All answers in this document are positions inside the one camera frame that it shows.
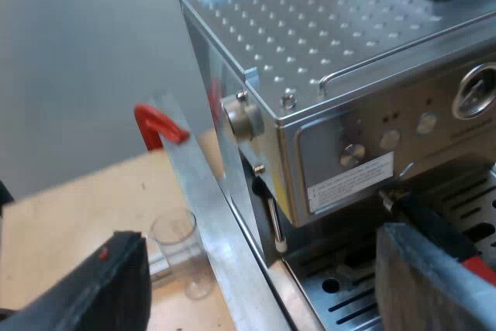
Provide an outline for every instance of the sticker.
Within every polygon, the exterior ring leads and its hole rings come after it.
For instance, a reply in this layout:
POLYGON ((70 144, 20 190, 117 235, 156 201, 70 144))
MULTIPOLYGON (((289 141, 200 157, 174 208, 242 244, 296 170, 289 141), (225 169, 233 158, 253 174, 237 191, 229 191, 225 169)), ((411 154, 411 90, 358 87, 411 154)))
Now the sticker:
POLYGON ((307 189, 310 212, 316 212, 393 176, 394 152, 329 178, 307 189))

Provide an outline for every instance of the stainless steel espresso machine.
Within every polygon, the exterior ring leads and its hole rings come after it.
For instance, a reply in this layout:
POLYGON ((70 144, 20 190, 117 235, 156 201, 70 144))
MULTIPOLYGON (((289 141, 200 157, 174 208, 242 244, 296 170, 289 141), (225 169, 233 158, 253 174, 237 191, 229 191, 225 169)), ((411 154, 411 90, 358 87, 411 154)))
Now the stainless steel espresso machine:
POLYGON ((380 193, 496 267, 496 0, 181 0, 224 192, 297 329, 382 329, 380 193))

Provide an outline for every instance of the drip tray grate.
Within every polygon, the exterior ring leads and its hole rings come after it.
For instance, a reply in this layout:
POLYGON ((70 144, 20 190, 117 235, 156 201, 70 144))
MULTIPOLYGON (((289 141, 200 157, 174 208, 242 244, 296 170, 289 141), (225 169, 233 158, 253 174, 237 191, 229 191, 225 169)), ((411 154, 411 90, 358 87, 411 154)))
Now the drip tray grate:
MULTIPOLYGON (((496 177, 492 171, 427 191, 425 203, 466 234, 479 254, 496 267, 496 177)), ((327 330, 382 330, 374 296, 375 233, 354 236, 352 243, 307 251, 286 258, 294 278, 327 330)))

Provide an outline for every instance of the red handle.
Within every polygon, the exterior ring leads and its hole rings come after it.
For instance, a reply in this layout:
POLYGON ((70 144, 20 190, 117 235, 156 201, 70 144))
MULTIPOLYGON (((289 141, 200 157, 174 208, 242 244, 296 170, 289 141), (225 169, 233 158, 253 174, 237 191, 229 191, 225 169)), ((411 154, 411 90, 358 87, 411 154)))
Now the red handle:
POLYGON ((182 143, 189 138, 189 132, 179 127, 168 116, 151 105, 138 104, 134 107, 134 117, 146 148, 151 151, 162 149, 159 133, 172 143, 182 143))
POLYGON ((470 259, 465 260, 463 265, 472 273, 491 283, 493 286, 496 286, 496 272, 487 266, 480 257, 471 257, 470 259))

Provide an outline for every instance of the wooden plank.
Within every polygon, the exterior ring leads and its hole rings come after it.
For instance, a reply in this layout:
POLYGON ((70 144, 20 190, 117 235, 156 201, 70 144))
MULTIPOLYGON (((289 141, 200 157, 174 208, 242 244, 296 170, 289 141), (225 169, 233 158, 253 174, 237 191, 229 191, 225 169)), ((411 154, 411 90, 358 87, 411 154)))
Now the wooden plank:
MULTIPOLYGON (((157 215, 175 208, 186 209, 188 204, 163 151, 144 154, 6 206, 0 307, 22 308, 115 230, 146 233, 157 215)), ((149 329, 164 329, 164 325, 184 330, 210 326, 234 329, 218 286, 205 300, 192 302, 179 283, 153 292, 149 329)))

